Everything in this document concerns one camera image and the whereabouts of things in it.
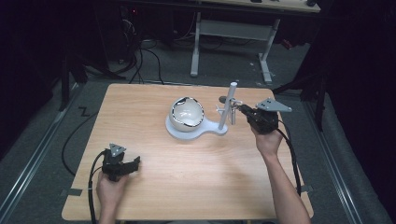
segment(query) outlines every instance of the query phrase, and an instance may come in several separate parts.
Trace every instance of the right hand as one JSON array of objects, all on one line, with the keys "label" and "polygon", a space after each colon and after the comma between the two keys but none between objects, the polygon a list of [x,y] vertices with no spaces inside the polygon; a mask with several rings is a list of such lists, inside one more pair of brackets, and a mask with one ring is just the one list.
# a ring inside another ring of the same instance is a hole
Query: right hand
[{"label": "right hand", "polygon": [[277,157],[277,150],[282,141],[282,134],[278,131],[272,131],[267,134],[259,134],[250,127],[256,137],[256,147],[265,159]]}]

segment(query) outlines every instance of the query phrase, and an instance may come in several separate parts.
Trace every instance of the wrist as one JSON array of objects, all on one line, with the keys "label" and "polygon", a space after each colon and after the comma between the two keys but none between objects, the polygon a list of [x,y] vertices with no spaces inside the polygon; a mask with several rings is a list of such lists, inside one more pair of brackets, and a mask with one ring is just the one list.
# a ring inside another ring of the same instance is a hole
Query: wrist
[{"label": "wrist", "polygon": [[265,164],[276,164],[279,163],[279,158],[276,154],[264,154],[262,153],[262,158],[264,159]]},{"label": "wrist", "polygon": [[117,206],[107,204],[102,206],[100,210],[100,224],[115,223],[116,221]]}]

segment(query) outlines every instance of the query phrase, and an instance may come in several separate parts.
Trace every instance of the white stand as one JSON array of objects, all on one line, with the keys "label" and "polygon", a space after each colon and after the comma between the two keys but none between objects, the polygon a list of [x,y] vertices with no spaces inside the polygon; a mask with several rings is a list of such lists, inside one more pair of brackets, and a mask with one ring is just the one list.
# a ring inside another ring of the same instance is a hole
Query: white stand
[{"label": "white stand", "polygon": [[224,125],[223,129],[220,130],[218,122],[214,122],[210,119],[207,119],[206,117],[204,117],[204,120],[197,129],[187,133],[177,130],[172,125],[171,120],[169,119],[168,116],[166,117],[165,125],[168,132],[179,140],[194,140],[204,133],[214,133],[219,136],[223,136],[228,131],[227,125]]},{"label": "white stand", "polygon": [[168,130],[168,132],[176,139],[180,139],[180,140],[193,140],[198,138],[204,133],[214,133],[219,136],[226,134],[228,131],[228,127],[225,124],[225,120],[230,115],[230,111],[231,111],[230,102],[231,99],[233,99],[233,94],[235,93],[236,86],[237,86],[236,82],[231,83],[230,89],[228,89],[228,94],[227,94],[226,102],[224,104],[224,108],[222,109],[218,108],[218,111],[221,114],[220,122],[212,121],[208,119],[206,116],[204,116],[202,123],[198,126],[197,129],[191,132],[182,132],[176,129],[172,125],[169,116],[166,116],[166,120],[165,120],[166,130]]}]

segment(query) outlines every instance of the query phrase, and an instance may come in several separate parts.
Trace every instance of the white bowl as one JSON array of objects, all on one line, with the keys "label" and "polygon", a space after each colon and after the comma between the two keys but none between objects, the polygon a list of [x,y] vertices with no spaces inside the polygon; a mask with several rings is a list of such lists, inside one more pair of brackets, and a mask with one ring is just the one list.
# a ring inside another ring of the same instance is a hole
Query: white bowl
[{"label": "white bowl", "polygon": [[172,104],[169,119],[177,130],[191,132],[204,120],[204,109],[194,98],[182,97]]}]

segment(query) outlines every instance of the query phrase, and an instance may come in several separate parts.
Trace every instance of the metal rail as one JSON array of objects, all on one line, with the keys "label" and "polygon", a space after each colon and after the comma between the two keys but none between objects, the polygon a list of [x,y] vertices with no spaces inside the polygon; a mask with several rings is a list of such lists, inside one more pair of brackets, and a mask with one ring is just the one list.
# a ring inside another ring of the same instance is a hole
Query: metal rail
[{"label": "metal rail", "polygon": [[15,182],[11,191],[9,192],[8,196],[3,201],[0,207],[0,223],[7,223],[7,221],[11,217],[12,212],[14,211],[18,202],[20,201],[23,193],[29,186],[30,181],[35,176],[35,172],[37,171],[44,157],[47,155],[47,152],[50,149],[50,142],[52,140],[52,137],[58,130],[60,124],[62,123],[62,120],[64,119],[64,115],[67,113],[68,109],[70,108],[74,100],[77,98],[81,90],[82,90],[81,85],[75,84],[73,86],[72,97],[68,106],[66,106],[63,111],[60,111],[58,113],[55,120],[49,126],[43,138],[41,139],[40,143],[38,144],[37,148],[35,149],[32,158],[27,162],[26,166],[24,167],[23,171],[21,172],[20,176],[18,177],[17,181]]},{"label": "metal rail", "polygon": [[309,121],[311,123],[312,128],[315,130],[317,138],[321,144],[321,149],[323,153],[323,157],[325,160],[325,164],[329,170],[330,177],[332,178],[332,182],[334,183],[335,189],[337,191],[338,197],[340,198],[341,204],[346,211],[346,216],[349,220],[349,223],[363,223],[361,221],[361,216],[359,214],[358,209],[353,202],[353,198],[350,194],[349,188],[344,181],[343,176],[341,175],[340,170],[338,169],[337,163],[332,156],[332,152],[330,150],[329,144],[327,143],[326,137],[323,132],[318,129],[317,124],[315,123],[315,112],[314,108],[308,102],[303,102],[303,107],[306,114],[311,118]]}]

